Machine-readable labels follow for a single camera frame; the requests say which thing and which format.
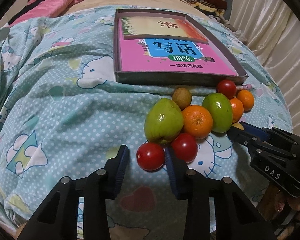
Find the metal bolt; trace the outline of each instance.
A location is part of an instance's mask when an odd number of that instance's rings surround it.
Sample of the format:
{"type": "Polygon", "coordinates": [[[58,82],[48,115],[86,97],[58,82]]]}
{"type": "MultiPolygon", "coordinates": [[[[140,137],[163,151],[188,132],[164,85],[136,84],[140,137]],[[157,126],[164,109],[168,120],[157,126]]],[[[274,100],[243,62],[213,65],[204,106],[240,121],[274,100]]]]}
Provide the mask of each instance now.
{"type": "Polygon", "coordinates": [[[63,177],[63,178],[61,179],[61,183],[62,183],[62,184],[67,184],[69,181],[70,181],[70,178],[69,178],[69,177],[63,177]]]}
{"type": "Polygon", "coordinates": [[[97,170],[97,174],[99,176],[105,175],[106,174],[106,170],[105,169],[99,169],[99,170],[97,170]]]}
{"type": "Polygon", "coordinates": [[[226,184],[230,184],[230,183],[232,183],[232,179],[230,177],[224,177],[223,182],[226,184]]]}
{"type": "Polygon", "coordinates": [[[196,174],[196,171],[193,170],[193,169],[189,169],[186,171],[186,174],[189,175],[189,176],[193,176],[194,174],[196,174]]]}

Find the beige sheet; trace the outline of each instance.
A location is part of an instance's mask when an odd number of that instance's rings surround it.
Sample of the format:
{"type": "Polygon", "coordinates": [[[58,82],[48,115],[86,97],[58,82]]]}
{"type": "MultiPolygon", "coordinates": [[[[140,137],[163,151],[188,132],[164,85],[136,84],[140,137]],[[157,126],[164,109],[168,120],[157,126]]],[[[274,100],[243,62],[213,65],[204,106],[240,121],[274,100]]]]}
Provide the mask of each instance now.
{"type": "Polygon", "coordinates": [[[152,8],[170,9],[193,14],[208,19],[202,12],[191,7],[183,0],[84,0],[63,12],[63,15],[74,13],[79,10],[89,9],[105,5],[139,5],[152,8]]]}

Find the curtain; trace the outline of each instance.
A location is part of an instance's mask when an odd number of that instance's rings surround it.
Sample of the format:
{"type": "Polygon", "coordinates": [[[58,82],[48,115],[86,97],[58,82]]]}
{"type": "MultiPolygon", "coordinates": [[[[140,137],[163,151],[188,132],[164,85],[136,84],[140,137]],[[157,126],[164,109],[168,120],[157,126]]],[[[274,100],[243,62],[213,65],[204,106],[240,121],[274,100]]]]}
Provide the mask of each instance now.
{"type": "Polygon", "coordinates": [[[300,22],[283,0],[233,0],[230,22],[280,87],[300,136],[300,22]]]}

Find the tomato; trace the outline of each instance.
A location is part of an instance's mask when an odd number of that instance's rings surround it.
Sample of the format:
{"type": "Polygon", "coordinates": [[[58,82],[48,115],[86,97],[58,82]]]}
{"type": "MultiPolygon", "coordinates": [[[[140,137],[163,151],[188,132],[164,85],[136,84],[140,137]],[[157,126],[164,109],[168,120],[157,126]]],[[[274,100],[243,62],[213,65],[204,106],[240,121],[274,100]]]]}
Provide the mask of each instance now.
{"type": "Polygon", "coordinates": [[[237,93],[237,86],[232,81],[225,79],[218,83],[217,92],[231,99],[237,93]]]}
{"type": "Polygon", "coordinates": [[[137,150],[137,163],[145,171],[155,171],[164,164],[164,151],[159,144],[144,143],[137,150]]]}
{"type": "Polygon", "coordinates": [[[190,163],[198,153],[198,146],[195,138],[188,133],[180,133],[171,143],[171,147],[177,158],[190,163]]]}

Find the light blue blanket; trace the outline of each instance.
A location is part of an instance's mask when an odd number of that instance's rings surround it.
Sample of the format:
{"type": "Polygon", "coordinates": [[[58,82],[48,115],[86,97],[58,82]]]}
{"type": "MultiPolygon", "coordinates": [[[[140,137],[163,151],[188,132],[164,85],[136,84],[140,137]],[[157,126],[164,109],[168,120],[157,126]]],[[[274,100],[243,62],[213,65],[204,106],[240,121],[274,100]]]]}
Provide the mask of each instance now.
{"type": "MultiPolygon", "coordinates": [[[[121,193],[107,203],[112,240],[181,239],[185,201],[175,200],[165,169],[143,171],[135,154],[146,141],[149,109],[174,87],[115,82],[113,20],[105,6],[59,18],[36,18],[0,30],[0,220],[18,227],[63,176],[78,179],[104,166],[121,144],[131,152],[121,193]]],[[[255,106],[242,120],[291,131],[277,85],[252,52],[216,23],[192,16],[237,57],[255,85],[255,106]]],[[[214,92],[190,87],[193,104],[214,92]]],[[[249,166],[244,147],[225,134],[198,141],[189,166],[205,176],[230,176],[255,203],[267,181],[249,166]]],[[[78,233],[82,236],[83,203],[78,233]]],[[[211,215],[211,229],[215,228],[211,215]]]]}

